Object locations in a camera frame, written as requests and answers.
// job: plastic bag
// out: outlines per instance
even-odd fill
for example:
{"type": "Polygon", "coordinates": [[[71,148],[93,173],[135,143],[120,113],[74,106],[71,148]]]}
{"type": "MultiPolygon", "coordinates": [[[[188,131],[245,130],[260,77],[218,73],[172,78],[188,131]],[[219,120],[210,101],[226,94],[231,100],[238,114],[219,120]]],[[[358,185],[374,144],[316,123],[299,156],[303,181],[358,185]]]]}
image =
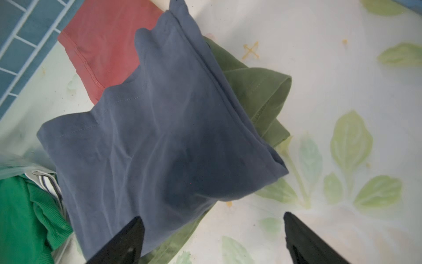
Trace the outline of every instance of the plastic bag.
{"type": "Polygon", "coordinates": [[[18,176],[34,169],[44,169],[44,167],[27,161],[21,156],[0,152],[0,180],[18,176]]]}

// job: table surface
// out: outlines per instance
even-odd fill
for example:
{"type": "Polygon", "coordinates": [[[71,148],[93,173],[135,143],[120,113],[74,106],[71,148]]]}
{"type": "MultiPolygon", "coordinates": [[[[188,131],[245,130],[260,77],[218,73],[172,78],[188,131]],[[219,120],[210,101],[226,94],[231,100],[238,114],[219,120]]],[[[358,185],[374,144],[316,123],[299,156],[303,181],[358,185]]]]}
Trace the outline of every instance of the table surface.
{"type": "MultiPolygon", "coordinates": [[[[293,77],[278,116],[293,135],[279,148],[291,173],[273,199],[217,203],[170,263],[291,263],[286,211],[351,263],[419,263],[422,16],[370,0],[186,2],[202,34],[236,58],[293,77]]],[[[57,43],[0,121],[0,149],[51,166],[40,125],[91,108],[57,43]]]]}

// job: folded shirt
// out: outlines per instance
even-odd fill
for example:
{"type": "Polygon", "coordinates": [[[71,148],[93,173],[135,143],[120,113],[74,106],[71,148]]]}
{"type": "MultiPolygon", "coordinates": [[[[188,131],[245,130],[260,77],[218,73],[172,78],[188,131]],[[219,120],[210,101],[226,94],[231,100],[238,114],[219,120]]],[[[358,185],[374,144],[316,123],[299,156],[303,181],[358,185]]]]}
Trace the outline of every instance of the folded shirt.
{"type": "Polygon", "coordinates": [[[260,138],[182,0],[139,29],[140,65],[86,113],[43,124],[87,259],[135,216],[142,255],[216,201],[239,199],[287,169],[260,138]]]}

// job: leaf pattern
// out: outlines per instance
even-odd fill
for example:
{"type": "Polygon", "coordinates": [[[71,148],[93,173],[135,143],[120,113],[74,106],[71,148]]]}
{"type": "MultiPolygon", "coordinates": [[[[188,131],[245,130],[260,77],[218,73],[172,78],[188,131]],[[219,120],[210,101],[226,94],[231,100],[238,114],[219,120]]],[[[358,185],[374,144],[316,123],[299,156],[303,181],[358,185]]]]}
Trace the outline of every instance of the leaf pattern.
{"type": "Polygon", "coordinates": [[[382,52],[378,61],[388,66],[422,66],[422,46],[402,42],[382,52]]]}
{"type": "Polygon", "coordinates": [[[329,204],[336,204],[343,198],[343,186],[334,172],[324,178],[324,196],[329,204]]]}
{"type": "Polygon", "coordinates": [[[241,243],[233,238],[222,237],[222,252],[224,264],[254,264],[254,260],[241,243]]]}
{"type": "Polygon", "coordinates": [[[293,188],[283,178],[280,178],[275,183],[267,185],[261,190],[256,191],[255,194],[284,204],[293,204],[298,200],[298,195],[295,190],[293,190],[293,188]]]}
{"type": "Polygon", "coordinates": [[[331,155],[346,178],[349,193],[353,189],[353,172],[366,160],[372,150],[373,138],[356,111],[337,120],[330,142],[331,155]]]}
{"type": "Polygon", "coordinates": [[[258,224],[264,235],[269,240],[274,240],[277,238],[278,234],[281,232],[281,226],[283,223],[276,218],[265,218],[258,221],[258,224]]]}
{"type": "Polygon", "coordinates": [[[360,0],[368,12],[380,16],[396,16],[406,9],[392,0],[360,0]]]}
{"type": "Polygon", "coordinates": [[[282,143],[280,143],[277,147],[275,147],[275,150],[280,156],[288,155],[289,153],[289,145],[292,141],[293,136],[289,136],[284,140],[282,143]]]}
{"type": "Polygon", "coordinates": [[[177,260],[174,264],[192,264],[190,261],[190,252],[183,251],[183,253],[177,257],[177,260]]]}
{"type": "Polygon", "coordinates": [[[309,134],[300,139],[299,161],[305,179],[315,185],[322,174],[322,155],[309,134]]]}
{"type": "Polygon", "coordinates": [[[401,198],[401,191],[400,179],[379,175],[363,186],[354,200],[354,206],[357,209],[388,207],[401,198]]]}

